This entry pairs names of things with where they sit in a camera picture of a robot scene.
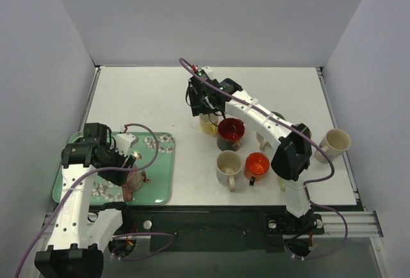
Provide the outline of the orange mug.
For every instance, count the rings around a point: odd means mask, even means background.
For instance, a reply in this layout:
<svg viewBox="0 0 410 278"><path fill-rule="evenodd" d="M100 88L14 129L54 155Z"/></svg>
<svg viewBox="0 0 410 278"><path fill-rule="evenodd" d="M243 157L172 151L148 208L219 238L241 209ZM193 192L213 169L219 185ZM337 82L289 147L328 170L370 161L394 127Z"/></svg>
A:
<svg viewBox="0 0 410 278"><path fill-rule="evenodd" d="M270 168L269 159L260 152L253 152L245 160L244 175L249 180L249 185L264 179Z"/></svg>

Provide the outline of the cream seahorse mug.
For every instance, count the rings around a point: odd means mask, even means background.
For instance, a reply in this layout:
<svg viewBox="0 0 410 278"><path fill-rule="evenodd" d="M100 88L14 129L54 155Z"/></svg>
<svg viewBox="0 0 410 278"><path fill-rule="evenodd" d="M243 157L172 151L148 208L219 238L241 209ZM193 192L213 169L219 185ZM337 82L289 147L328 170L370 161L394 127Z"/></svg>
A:
<svg viewBox="0 0 410 278"><path fill-rule="evenodd" d="M221 152L216 160L217 180L230 192L236 189L236 178L242 170L242 159L234 151Z"/></svg>

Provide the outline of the beige brown mug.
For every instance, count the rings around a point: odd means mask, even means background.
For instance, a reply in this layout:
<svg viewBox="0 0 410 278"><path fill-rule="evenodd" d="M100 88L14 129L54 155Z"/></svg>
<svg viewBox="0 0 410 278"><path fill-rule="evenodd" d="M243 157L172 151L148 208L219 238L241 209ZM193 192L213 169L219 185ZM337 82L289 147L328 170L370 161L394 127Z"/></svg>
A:
<svg viewBox="0 0 410 278"><path fill-rule="evenodd" d="M331 161L341 156L352 145L350 135L342 129L331 129L326 132L319 144L321 150Z"/></svg>

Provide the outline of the pale yellow mug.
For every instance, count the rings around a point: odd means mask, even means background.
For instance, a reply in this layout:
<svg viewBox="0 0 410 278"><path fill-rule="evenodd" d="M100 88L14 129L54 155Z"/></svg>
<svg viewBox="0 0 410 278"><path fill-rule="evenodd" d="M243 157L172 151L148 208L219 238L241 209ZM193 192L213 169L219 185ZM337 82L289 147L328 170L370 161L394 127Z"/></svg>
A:
<svg viewBox="0 0 410 278"><path fill-rule="evenodd" d="M278 177L278 178L277 178L277 182L278 182L278 185L279 185L280 190L281 190L282 192L284 192L284 191L285 191L284 179L281 178L281 177Z"/></svg>

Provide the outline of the pink mug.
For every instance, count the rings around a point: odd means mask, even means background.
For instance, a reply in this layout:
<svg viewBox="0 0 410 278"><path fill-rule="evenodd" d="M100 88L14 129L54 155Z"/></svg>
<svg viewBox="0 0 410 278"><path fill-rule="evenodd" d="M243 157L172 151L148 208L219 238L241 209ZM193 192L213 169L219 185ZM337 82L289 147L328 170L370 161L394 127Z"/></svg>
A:
<svg viewBox="0 0 410 278"><path fill-rule="evenodd" d="M125 202L133 200L133 194L137 192L144 183L148 183L149 179L145 170L130 172L127 175L127 181L121 186L122 196Z"/></svg>

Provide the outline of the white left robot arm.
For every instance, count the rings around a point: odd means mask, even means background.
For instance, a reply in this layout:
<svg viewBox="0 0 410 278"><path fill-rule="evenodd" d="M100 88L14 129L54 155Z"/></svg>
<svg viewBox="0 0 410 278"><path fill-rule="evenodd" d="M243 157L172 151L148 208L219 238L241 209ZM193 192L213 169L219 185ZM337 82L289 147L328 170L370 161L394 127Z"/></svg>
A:
<svg viewBox="0 0 410 278"><path fill-rule="evenodd" d="M136 158L129 150L135 135L113 135L104 124L85 124L83 132L61 152L61 198L51 218L54 224L44 251L35 255L35 267L44 277L100 277L103 252L118 232L130 231L133 223L125 202L103 205L89 227L88 211L97 176L122 186Z"/></svg>

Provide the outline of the cream mug green inside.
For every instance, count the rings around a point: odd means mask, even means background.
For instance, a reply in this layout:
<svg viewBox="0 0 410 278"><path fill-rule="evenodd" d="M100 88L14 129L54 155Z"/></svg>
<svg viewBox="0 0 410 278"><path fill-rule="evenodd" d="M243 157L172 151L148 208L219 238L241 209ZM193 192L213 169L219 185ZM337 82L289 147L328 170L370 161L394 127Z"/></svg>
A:
<svg viewBox="0 0 410 278"><path fill-rule="evenodd" d="M274 114L278 119L281 120L286 120L283 115L281 115L279 112L272 111L272 114ZM259 133L256 133L256 140L259 142L259 149L264 150L266 146L270 147L270 144L267 142L265 138L263 138Z"/></svg>

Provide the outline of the black mug red inside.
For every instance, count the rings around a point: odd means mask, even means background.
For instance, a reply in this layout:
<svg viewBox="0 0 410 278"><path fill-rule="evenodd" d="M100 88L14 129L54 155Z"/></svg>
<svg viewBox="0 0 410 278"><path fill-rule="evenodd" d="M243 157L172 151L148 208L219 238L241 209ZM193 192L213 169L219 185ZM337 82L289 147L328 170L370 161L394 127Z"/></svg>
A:
<svg viewBox="0 0 410 278"><path fill-rule="evenodd" d="M221 151L236 152L244 134L245 126L240 119L226 118L217 127L217 146Z"/></svg>

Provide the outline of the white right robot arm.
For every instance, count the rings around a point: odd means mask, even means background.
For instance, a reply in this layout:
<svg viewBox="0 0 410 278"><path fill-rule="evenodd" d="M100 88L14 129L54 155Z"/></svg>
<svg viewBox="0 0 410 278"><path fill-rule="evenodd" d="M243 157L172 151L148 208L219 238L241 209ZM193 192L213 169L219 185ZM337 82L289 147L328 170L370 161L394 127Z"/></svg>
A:
<svg viewBox="0 0 410 278"><path fill-rule="evenodd" d="M303 189L306 176L302 173L310 166L312 155L310 130L305 124L291 124L264 108L238 83L225 79L221 83L203 76L189 79L186 95L194 117L210 113L228 114L221 121L217 135L221 137L220 148L235 146L242 138L245 128L254 130L275 151L270 162L272 170L284 180L286 210L296 218L302 218L311 210Z"/></svg>

